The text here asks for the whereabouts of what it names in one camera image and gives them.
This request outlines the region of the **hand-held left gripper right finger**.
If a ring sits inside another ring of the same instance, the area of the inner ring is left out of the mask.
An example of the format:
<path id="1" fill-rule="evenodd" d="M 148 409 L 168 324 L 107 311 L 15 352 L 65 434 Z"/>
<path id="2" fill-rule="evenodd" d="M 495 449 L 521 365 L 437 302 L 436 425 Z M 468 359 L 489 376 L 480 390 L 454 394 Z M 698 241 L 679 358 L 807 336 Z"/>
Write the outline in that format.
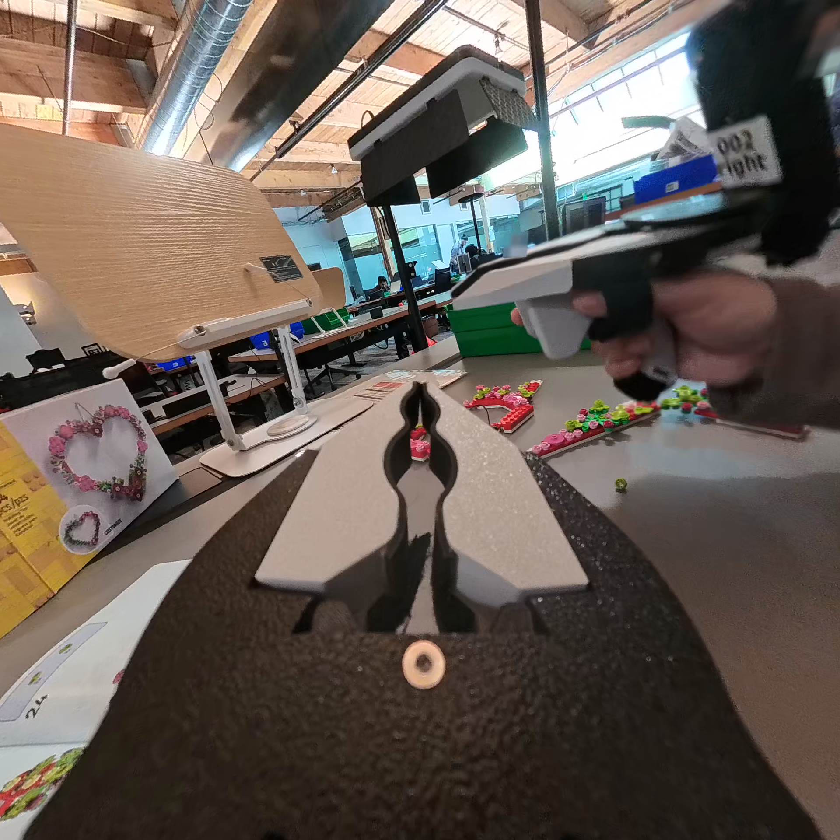
<path id="1" fill-rule="evenodd" d="M 589 578 L 516 445 L 423 384 L 435 507 L 430 581 L 437 628 L 473 633 L 504 609 L 585 591 Z"/>

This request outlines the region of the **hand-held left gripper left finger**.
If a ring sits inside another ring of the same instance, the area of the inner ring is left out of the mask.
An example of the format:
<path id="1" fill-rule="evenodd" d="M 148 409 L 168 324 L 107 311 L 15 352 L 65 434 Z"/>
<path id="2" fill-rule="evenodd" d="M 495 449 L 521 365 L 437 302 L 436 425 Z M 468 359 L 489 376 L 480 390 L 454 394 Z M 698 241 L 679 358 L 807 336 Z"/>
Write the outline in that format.
<path id="1" fill-rule="evenodd" d="M 424 388 L 400 385 L 316 452 L 255 580 L 344 604 L 371 632 L 407 625 L 427 562 L 397 485 Z"/>

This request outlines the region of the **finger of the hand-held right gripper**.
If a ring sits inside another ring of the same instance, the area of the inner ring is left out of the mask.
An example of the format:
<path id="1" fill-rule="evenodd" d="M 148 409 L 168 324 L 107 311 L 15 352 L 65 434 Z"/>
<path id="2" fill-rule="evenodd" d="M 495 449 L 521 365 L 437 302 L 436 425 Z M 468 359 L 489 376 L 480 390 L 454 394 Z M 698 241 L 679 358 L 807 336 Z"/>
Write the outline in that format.
<path id="1" fill-rule="evenodd" d="M 452 291 L 455 310 L 470 310 L 551 297 L 573 286 L 573 261 L 555 254 L 496 259 L 479 266 Z"/>
<path id="2" fill-rule="evenodd" d="M 659 242 L 650 231 L 626 224 L 604 224 L 553 239 L 542 245 L 527 246 L 514 255 L 488 261 L 483 266 L 551 266 L 567 259 L 643 254 L 659 251 Z"/>

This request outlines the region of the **red angled lego flower assembly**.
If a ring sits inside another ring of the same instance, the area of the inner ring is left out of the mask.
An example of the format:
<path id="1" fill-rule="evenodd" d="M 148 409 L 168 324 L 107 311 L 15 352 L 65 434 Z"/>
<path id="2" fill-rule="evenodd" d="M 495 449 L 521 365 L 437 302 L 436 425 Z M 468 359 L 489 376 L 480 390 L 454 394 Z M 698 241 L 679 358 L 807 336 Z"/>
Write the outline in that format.
<path id="1" fill-rule="evenodd" d="M 542 384 L 543 380 L 538 379 L 517 386 L 478 385 L 475 394 L 464 401 L 464 408 L 483 411 L 491 428 L 512 434 L 534 415 L 533 397 Z"/>

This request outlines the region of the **long red lego flower strip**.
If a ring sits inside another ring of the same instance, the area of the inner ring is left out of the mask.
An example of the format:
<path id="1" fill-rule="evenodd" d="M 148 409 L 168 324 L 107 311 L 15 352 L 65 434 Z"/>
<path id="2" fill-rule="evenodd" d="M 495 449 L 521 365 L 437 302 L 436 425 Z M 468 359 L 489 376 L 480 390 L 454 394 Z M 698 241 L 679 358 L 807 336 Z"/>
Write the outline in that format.
<path id="1" fill-rule="evenodd" d="M 609 406 L 596 401 L 590 408 L 567 421 L 557 433 L 546 436 L 526 452 L 546 459 L 591 442 L 616 435 L 627 428 L 657 417 L 662 406 L 657 402 L 629 400 Z"/>

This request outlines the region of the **red lego strip green flowers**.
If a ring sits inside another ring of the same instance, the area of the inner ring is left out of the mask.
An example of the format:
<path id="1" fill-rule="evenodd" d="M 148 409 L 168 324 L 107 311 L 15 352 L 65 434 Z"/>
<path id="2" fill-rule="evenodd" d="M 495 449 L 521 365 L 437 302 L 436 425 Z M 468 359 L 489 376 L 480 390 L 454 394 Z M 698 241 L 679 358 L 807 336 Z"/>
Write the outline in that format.
<path id="1" fill-rule="evenodd" d="M 706 387 L 697 390 L 688 385 L 680 385 L 672 391 L 671 395 L 663 397 L 658 404 L 663 411 L 679 412 L 687 417 L 699 418 L 705 424 L 717 424 L 752 434 L 803 440 L 811 432 L 806 425 L 750 424 L 722 418 L 708 400 Z"/>

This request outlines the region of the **lego instruction booklet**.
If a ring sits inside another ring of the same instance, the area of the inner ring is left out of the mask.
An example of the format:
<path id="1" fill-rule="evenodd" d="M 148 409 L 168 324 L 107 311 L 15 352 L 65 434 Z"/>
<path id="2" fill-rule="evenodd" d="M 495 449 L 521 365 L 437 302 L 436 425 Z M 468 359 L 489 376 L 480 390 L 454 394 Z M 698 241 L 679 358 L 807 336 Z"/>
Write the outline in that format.
<path id="1" fill-rule="evenodd" d="M 1 702 L 1 837 L 22 838 L 98 730 L 189 560 L 159 563 L 32 665 Z"/>

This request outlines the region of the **yellow white lego box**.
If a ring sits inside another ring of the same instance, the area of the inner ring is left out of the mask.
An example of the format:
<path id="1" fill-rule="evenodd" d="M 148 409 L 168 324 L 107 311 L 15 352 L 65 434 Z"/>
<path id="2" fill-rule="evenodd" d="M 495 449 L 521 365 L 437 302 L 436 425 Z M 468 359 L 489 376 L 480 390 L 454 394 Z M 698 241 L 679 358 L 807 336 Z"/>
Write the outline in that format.
<path id="1" fill-rule="evenodd" d="M 1 635 L 46 604 L 176 480 L 120 379 L 4 413 Z"/>

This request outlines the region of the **person's right hand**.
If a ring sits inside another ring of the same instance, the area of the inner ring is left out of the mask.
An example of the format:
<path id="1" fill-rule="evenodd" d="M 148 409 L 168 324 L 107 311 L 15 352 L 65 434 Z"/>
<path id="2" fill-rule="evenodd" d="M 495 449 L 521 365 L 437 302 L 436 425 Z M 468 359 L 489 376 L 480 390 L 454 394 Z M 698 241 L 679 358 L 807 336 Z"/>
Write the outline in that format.
<path id="1" fill-rule="evenodd" d="M 727 387 L 761 371 L 778 302 L 764 280 L 729 270 L 695 271 L 652 285 L 654 315 L 675 336 L 678 377 Z"/>

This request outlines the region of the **large green plastic bin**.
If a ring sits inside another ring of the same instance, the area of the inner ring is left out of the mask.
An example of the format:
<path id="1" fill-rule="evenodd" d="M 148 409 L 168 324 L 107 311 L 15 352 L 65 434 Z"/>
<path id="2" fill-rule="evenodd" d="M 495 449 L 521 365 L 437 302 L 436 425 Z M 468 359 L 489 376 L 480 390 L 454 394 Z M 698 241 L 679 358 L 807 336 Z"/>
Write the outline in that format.
<path id="1" fill-rule="evenodd" d="M 514 304 L 456 310 L 452 302 L 444 308 L 462 358 L 495 355 L 543 354 L 539 341 L 511 319 Z"/>

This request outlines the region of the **tall black pole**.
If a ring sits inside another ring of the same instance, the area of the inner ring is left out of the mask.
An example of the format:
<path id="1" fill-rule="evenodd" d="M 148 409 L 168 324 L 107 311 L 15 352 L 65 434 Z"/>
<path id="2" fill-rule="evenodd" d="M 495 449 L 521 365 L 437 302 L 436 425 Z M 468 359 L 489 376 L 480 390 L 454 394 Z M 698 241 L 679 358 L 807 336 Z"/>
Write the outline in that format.
<path id="1" fill-rule="evenodd" d="M 545 75 L 541 8 L 539 1 L 525 1 L 531 58 L 532 89 L 541 160 L 542 199 L 547 239 L 560 236 L 560 215 L 554 179 L 547 79 Z"/>

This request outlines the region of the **blue plastic bin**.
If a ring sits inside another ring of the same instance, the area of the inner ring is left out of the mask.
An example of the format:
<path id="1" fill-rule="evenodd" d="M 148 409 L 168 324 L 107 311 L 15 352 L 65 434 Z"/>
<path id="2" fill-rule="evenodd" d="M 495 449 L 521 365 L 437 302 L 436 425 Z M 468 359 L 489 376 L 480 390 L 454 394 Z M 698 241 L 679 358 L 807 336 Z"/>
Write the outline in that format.
<path id="1" fill-rule="evenodd" d="M 718 167 L 712 154 L 657 161 L 659 168 L 642 175 L 634 181 L 635 204 L 650 203 L 660 198 L 695 190 L 714 183 L 718 178 Z"/>

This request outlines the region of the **black light stand pole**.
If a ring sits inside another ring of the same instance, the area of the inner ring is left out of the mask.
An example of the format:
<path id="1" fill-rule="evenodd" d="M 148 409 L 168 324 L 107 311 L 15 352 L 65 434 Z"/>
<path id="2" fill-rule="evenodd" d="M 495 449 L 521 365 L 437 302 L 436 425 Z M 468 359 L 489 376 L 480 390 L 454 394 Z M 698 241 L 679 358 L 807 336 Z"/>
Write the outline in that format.
<path id="1" fill-rule="evenodd" d="M 424 330 L 421 312 L 417 304 L 416 294 L 412 285 L 412 279 L 409 276 L 409 270 L 403 253 L 402 241 L 396 221 L 393 215 L 392 208 L 389 205 L 381 207 L 383 220 L 388 236 L 391 240 L 392 251 L 396 262 L 396 267 L 402 283 L 402 290 L 405 295 L 406 305 L 409 313 L 409 322 L 411 327 L 411 342 L 414 353 L 420 353 L 427 349 L 427 336 Z"/>

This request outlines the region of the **flat printed leaflet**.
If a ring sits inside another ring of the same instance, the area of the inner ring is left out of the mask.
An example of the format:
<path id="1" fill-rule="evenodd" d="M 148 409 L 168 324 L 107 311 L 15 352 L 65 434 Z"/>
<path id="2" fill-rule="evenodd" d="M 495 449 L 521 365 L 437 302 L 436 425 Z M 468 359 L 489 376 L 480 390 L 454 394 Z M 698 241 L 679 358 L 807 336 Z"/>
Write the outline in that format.
<path id="1" fill-rule="evenodd" d="M 367 402 L 378 403 L 392 394 L 410 387 L 415 382 L 434 384 L 440 389 L 460 380 L 465 371 L 455 369 L 436 369 L 431 371 L 387 371 L 352 390 L 351 395 Z"/>

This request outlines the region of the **overhead light panel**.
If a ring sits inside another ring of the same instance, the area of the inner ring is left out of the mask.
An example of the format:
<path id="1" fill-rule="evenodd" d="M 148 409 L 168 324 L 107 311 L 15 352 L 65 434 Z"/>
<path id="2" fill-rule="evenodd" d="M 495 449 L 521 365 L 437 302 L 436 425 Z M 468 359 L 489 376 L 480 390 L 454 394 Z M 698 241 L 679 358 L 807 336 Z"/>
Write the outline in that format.
<path id="1" fill-rule="evenodd" d="M 520 70 L 467 45 L 350 137 L 368 207 L 420 202 L 415 174 L 442 196 L 525 152 L 539 123 Z"/>

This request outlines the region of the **wooden book stand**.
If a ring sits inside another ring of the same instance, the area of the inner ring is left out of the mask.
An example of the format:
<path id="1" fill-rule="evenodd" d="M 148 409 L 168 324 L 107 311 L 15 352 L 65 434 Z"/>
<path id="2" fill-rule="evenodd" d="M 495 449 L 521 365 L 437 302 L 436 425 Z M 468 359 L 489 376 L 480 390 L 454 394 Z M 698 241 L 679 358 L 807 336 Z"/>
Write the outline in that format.
<path id="1" fill-rule="evenodd" d="M 2 223 L 103 347 L 127 360 L 194 355 L 223 443 L 200 458 L 243 478 L 315 445 L 370 404 L 306 404 L 289 326 L 329 310 L 262 192 L 208 164 L 3 124 Z M 210 350 L 278 328 L 293 410 L 239 434 Z"/>

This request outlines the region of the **grey metal pipe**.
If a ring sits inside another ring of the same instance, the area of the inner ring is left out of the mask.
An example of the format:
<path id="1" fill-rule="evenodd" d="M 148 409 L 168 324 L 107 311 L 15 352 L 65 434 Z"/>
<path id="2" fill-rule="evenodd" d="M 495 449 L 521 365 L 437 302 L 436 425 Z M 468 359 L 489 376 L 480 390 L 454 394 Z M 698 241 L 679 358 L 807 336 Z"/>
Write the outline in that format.
<path id="1" fill-rule="evenodd" d="M 66 2 L 66 42 L 64 59 L 64 90 L 61 134 L 68 136 L 71 126 L 72 94 L 74 91 L 74 69 L 77 51 L 78 1 Z"/>

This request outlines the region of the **silver ventilation duct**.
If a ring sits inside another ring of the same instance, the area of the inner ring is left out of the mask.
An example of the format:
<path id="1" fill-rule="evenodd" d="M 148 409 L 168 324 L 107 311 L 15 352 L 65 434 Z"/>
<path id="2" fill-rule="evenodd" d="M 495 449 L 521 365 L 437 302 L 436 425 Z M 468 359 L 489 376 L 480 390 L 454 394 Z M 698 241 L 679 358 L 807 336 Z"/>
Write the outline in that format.
<path id="1" fill-rule="evenodd" d="M 168 155 L 245 18 L 250 1 L 185 2 L 137 145 Z"/>

